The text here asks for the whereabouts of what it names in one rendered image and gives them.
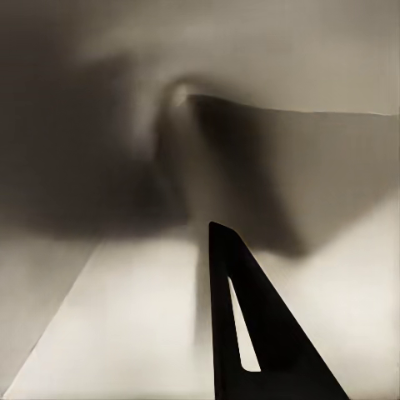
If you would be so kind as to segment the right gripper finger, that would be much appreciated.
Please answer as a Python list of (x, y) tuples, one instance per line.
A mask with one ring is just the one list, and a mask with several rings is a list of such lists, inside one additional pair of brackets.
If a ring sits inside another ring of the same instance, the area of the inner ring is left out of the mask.
[[(215, 400), (349, 400), (242, 238), (209, 223)], [(261, 372), (242, 367), (232, 279)]]

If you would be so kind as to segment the paper coffee filter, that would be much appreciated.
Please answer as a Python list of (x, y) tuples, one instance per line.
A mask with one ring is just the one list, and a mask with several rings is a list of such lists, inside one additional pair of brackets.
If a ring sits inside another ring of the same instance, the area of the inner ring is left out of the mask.
[(211, 222), (400, 400), (400, 0), (0, 0), (0, 400), (215, 400)]

